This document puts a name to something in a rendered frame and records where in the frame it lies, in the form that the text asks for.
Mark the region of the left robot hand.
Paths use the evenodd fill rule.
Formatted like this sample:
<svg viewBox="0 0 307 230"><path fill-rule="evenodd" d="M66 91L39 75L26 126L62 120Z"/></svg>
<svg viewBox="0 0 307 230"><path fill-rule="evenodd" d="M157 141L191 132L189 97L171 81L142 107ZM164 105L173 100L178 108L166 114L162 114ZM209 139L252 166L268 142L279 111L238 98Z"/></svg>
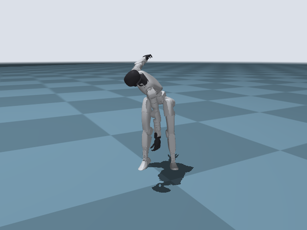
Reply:
<svg viewBox="0 0 307 230"><path fill-rule="evenodd" d="M151 151L158 150L160 148L160 144L161 144L161 140L160 140L161 136L157 137L157 133L156 132L154 133L154 138L155 138L154 144L150 147L150 148L152 148L154 146L154 149L151 150Z"/></svg>

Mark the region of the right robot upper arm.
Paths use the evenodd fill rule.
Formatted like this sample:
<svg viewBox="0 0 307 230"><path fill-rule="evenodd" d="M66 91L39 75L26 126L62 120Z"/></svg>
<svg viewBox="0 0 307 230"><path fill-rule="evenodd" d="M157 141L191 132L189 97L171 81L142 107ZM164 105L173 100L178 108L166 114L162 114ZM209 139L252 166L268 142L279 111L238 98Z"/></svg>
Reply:
<svg viewBox="0 0 307 230"><path fill-rule="evenodd" d="M142 63L139 63L139 64L135 64L135 66L133 67L132 70L137 70L137 71L140 71L142 69Z"/></svg>

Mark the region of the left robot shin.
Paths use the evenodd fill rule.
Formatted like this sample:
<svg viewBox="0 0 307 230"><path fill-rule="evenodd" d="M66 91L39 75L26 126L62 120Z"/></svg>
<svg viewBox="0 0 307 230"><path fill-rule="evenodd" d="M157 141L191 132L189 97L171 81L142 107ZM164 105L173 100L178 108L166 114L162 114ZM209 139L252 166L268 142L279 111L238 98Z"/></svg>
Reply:
<svg viewBox="0 0 307 230"><path fill-rule="evenodd" d="M175 162L175 151L176 151L175 135L170 134L169 138L167 139L167 142L168 142L168 148L169 148L169 151L170 151L171 163L172 163L172 161Z"/></svg>

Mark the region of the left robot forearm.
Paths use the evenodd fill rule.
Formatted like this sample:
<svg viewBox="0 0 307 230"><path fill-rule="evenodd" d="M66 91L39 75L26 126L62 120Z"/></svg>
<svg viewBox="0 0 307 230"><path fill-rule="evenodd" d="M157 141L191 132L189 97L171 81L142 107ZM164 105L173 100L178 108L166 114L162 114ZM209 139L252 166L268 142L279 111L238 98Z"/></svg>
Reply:
<svg viewBox="0 0 307 230"><path fill-rule="evenodd" d="M154 122L154 133L156 132L157 137L160 137L161 136L161 125L160 125L161 116L158 111L155 113L155 119L153 120L153 122Z"/></svg>

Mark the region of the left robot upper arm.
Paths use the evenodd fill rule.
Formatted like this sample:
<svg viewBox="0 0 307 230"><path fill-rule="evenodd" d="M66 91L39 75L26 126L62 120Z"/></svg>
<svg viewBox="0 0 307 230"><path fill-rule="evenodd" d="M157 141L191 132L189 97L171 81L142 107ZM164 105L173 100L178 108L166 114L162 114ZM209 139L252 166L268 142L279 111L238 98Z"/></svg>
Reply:
<svg viewBox="0 0 307 230"><path fill-rule="evenodd" d="M159 112L159 105L157 101L157 94L156 91L153 89L153 87L147 89L147 98L150 101L151 107L153 111L151 111L151 117L155 118L155 113L158 111Z"/></svg>

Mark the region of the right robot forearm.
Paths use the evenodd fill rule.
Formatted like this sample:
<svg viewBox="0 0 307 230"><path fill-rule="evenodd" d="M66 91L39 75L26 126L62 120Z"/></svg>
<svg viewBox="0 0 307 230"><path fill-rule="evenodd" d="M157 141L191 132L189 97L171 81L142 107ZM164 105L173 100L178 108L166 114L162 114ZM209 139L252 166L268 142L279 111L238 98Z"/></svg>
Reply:
<svg viewBox="0 0 307 230"><path fill-rule="evenodd" d="M147 62L146 57L142 57L139 61L135 62L135 64L142 63L142 66Z"/></svg>

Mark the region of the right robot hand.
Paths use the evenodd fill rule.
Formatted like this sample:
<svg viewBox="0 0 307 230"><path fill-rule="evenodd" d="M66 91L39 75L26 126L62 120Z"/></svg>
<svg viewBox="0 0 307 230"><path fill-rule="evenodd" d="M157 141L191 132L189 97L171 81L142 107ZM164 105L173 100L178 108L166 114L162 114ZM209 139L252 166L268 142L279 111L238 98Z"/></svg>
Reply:
<svg viewBox="0 0 307 230"><path fill-rule="evenodd" d="M146 60L148 60L149 58L151 58L152 57L152 55L151 54L149 54L149 55L145 55L145 56L143 56L143 57L146 57Z"/></svg>

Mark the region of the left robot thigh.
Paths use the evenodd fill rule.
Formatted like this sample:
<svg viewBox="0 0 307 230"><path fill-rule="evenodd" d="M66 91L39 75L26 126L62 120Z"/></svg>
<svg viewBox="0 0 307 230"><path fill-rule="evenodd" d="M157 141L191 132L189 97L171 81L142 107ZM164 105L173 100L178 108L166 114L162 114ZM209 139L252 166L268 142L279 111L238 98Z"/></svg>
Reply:
<svg viewBox="0 0 307 230"><path fill-rule="evenodd" d="M175 134L175 100L165 96L163 102L164 116L166 118L167 130L165 131L166 137L169 138L170 134Z"/></svg>

